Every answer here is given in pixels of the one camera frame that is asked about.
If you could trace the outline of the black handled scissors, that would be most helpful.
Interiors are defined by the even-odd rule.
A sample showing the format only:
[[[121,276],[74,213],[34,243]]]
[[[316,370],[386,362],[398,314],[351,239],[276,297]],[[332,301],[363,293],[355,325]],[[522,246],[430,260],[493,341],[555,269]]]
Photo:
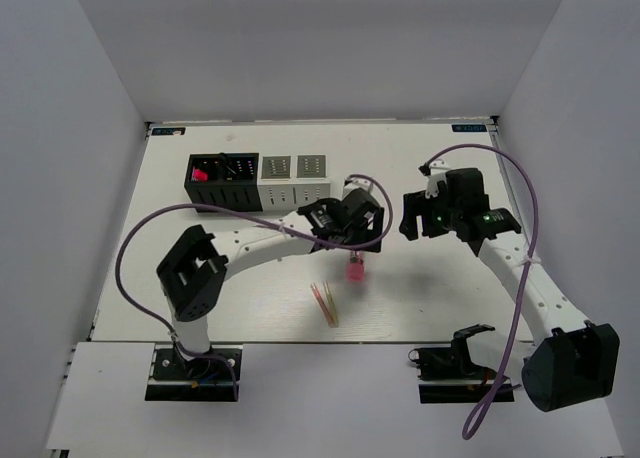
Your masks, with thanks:
[[[237,171],[229,156],[225,153],[219,153],[217,158],[217,166],[219,174],[225,178],[236,176]]]

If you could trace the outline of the yellow thin highlighter pen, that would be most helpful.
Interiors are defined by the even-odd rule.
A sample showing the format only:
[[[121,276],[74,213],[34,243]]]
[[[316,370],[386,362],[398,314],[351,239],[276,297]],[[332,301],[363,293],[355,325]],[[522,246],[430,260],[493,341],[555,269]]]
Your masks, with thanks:
[[[331,319],[333,321],[333,327],[338,327],[339,326],[339,315],[337,312],[337,308],[333,299],[333,295],[331,292],[331,288],[329,286],[329,283],[327,281],[325,281],[323,283],[323,288],[324,288],[324,294],[325,294],[325,298],[326,298],[326,302],[327,302],[327,306],[329,309],[329,313],[331,315]]]

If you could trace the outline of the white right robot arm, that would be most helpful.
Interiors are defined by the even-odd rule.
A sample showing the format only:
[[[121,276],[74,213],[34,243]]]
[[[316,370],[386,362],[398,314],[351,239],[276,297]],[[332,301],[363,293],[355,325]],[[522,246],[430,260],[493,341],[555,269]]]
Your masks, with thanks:
[[[613,327],[590,320],[528,256],[520,224],[507,209],[491,208],[478,169],[437,160],[420,170],[427,187],[404,195],[401,233],[409,240],[454,233],[521,305],[533,340],[514,344],[505,358],[507,337],[493,326],[460,329],[444,350],[419,350],[423,377],[478,379],[483,370],[502,370],[543,412],[610,395],[620,347]]]

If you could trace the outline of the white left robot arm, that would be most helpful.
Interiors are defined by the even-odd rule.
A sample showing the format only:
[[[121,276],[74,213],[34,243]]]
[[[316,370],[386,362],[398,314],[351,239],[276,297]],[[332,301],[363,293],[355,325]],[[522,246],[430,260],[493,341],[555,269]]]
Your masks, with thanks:
[[[200,225],[182,233],[156,268],[167,299],[177,365],[199,377],[211,365],[207,315],[228,279],[289,256],[320,250],[381,248],[385,209],[362,188],[324,198],[276,221],[215,235]]]

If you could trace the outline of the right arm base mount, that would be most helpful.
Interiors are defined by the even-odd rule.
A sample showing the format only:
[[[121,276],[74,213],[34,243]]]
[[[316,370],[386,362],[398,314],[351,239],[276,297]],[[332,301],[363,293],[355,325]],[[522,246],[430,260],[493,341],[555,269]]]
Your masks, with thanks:
[[[425,405],[475,404],[490,390],[507,337],[492,326],[457,330],[446,345],[421,345],[407,358],[418,371],[419,401]]]

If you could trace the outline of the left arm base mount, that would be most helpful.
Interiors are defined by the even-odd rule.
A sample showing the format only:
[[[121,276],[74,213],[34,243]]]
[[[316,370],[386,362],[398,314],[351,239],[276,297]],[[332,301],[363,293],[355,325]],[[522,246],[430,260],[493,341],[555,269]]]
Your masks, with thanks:
[[[147,402],[233,403],[240,391],[243,348],[213,348],[216,360],[186,360],[175,347],[156,346],[145,391]]]

